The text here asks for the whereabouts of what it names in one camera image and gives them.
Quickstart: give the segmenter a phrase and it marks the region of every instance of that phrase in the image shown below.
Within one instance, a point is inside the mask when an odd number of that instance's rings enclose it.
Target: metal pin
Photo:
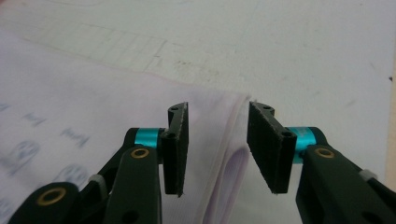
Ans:
[[[131,153],[131,157],[135,159],[142,159],[147,157],[149,151],[145,148],[137,148]]]
[[[54,194],[55,197],[51,197],[49,200],[46,199],[46,197],[50,194]],[[66,189],[64,188],[49,189],[46,192],[42,193],[40,197],[38,197],[37,204],[40,206],[48,206],[53,203],[57,203],[64,197],[65,194]]]
[[[327,148],[317,148],[317,149],[315,149],[315,152],[319,156],[321,156],[323,158],[327,158],[327,159],[334,158],[334,156],[335,156],[334,153]]]

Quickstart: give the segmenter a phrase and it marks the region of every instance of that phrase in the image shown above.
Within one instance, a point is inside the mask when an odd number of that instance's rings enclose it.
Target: white fabric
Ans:
[[[163,193],[163,223],[227,222],[248,160],[246,116],[238,117],[247,98],[84,61],[0,29],[0,223],[52,181],[82,189],[129,128],[166,128],[167,108],[182,102],[184,194]]]

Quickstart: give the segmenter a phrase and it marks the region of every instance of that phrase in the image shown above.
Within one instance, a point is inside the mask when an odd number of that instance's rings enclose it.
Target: screw hole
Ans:
[[[328,151],[328,150],[321,150],[319,153],[322,154],[323,156],[330,156],[330,155],[332,155],[332,153],[331,153],[330,151]]]
[[[143,156],[145,155],[147,152],[145,150],[137,150],[134,154],[136,156]]]
[[[61,192],[53,191],[53,192],[46,194],[43,199],[44,199],[44,201],[52,201],[52,200],[55,200],[56,198],[58,198],[59,196],[61,196]]]
[[[135,223],[139,219],[139,214],[136,211],[128,211],[122,216],[122,222],[126,224]]]
[[[364,219],[366,219],[370,223],[374,223],[374,224],[381,224],[382,223],[381,217],[377,216],[374,213],[362,212],[361,215],[364,217]]]

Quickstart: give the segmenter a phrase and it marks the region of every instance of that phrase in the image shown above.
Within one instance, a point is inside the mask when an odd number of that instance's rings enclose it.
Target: white cloth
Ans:
[[[247,98],[63,55],[0,29],[0,223],[52,181],[82,189],[129,128],[167,128],[167,108],[182,102],[184,194],[163,193],[163,223],[227,222],[248,160],[246,116],[238,117]]]

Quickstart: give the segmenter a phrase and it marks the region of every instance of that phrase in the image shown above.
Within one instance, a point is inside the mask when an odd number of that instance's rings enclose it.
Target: white table surface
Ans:
[[[396,1],[6,0],[0,27],[115,67],[248,92],[385,181]],[[230,222],[301,223],[300,172],[275,196],[251,158]]]

